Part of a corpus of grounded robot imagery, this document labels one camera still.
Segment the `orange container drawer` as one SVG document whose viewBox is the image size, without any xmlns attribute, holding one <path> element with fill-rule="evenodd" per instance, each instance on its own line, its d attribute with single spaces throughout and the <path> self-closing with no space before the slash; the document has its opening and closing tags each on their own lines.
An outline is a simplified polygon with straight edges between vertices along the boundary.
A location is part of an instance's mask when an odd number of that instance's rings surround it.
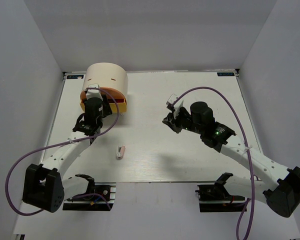
<svg viewBox="0 0 300 240">
<path fill-rule="evenodd" d="M 109 93 L 113 98 L 114 100 L 117 102 L 117 103 L 124 103 L 127 101 L 126 97 L 124 96 L 123 93 L 121 93 L 119 90 L 117 89 L 114 89 L 114 88 L 111 88 L 111 87 L 102 87 L 101 89 L 105 90 L 107 93 Z M 87 92 L 88 90 L 82 90 L 82 92 L 80 93 L 80 100 L 83 101 L 83 100 L 86 100 L 87 99 Z"/>
</svg>

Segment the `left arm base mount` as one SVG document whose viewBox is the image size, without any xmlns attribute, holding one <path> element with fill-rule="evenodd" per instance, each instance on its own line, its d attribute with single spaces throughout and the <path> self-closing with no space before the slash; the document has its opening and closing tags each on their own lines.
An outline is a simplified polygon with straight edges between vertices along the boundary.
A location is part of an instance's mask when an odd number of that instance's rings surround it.
<svg viewBox="0 0 300 240">
<path fill-rule="evenodd" d="M 86 174 L 77 174 L 62 181 L 64 211 L 107 212 L 115 203 L 116 183 L 95 182 Z"/>
</svg>

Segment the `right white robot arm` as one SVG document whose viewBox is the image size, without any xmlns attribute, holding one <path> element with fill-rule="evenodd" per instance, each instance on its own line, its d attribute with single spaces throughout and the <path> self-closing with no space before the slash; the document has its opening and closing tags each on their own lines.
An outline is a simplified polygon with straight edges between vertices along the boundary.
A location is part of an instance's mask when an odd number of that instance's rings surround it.
<svg viewBox="0 0 300 240">
<path fill-rule="evenodd" d="M 253 170 L 253 175 L 259 178 L 252 183 L 225 172 L 213 184 L 199 186 L 197 193 L 201 201 L 230 200 L 240 196 L 265 203 L 282 217 L 292 215 L 300 204 L 300 167 L 289 168 L 245 146 L 234 130 L 215 121 L 213 110 L 205 102 L 194 102 L 190 110 L 174 100 L 168 100 L 166 105 L 170 113 L 162 122 L 173 132 L 178 134 L 185 130 L 198 134 L 206 146 L 247 170 Z"/>
</svg>

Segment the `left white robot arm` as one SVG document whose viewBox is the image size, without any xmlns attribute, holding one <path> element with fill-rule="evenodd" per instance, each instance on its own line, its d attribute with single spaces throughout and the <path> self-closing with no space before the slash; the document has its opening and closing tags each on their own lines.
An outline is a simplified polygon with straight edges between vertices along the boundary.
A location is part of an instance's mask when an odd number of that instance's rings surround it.
<svg viewBox="0 0 300 240">
<path fill-rule="evenodd" d="M 103 119 L 113 112 L 104 94 L 84 100 L 85 110 L 76 120 L 67 141 L 56 144 L 56 152 L 40 164 L 31 164 L 25 171 L 22 201 L 50 213 L 56 212 L 65 200 L 107 199 L 96 192 L 93 177 L 65 173 L 83 151 L 101 136 Z"/>
</svg>

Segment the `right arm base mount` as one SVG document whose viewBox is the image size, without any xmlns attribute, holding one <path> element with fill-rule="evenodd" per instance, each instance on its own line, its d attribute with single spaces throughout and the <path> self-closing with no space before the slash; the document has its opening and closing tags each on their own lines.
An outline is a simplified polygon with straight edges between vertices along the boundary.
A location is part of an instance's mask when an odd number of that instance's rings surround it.
<svg viewBox="0 0 300 240">
<path fill-rule="evenodd" d="M 201 213 L 235 213 L 243 210 L 247 199 L 240 195 L 231 195 L 225 188 L 231 177 L 233 174 L 226 172 L 211 184 L 197 186 L 195 193 Z"/>
</svg>

